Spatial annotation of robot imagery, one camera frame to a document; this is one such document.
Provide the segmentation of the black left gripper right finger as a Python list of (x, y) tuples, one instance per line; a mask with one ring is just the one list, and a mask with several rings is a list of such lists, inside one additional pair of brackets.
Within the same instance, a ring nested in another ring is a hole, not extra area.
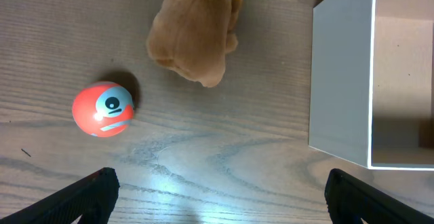
[(333, 224), (433, 224), (432, 217), (341, 169), (330, 171), (324, 196)]

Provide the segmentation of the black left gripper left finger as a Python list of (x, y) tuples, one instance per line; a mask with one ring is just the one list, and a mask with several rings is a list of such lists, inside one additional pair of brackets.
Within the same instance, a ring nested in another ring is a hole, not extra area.
[(102, 168), (14, 214), (1, 224), (108, 223), (119, 197), (113, 168)]

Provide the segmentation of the red toy ball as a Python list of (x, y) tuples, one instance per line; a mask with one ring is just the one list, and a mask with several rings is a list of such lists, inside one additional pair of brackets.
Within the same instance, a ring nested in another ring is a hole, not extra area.
[(132, 95), (123, 86), (99, 81), (76, 95), (72, 114), (85, 133), (96, 137), (112, 137), (123, 132), (134, 117)]

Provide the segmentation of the white cardboard box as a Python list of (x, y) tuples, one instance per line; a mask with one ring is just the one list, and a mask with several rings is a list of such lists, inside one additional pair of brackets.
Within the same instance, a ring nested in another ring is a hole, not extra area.
[(315, 6), (309, 145), (373, 170), (433, 169), (433, 0)]

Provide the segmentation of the brown plush toy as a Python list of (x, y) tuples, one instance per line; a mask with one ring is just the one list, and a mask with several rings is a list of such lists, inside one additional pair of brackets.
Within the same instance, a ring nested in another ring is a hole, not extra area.
[(163, 0), (146, 48), (158, 65), (206, 88), (217, 86), (226, 55), (238, 45), (235, 27), (243, 0)]

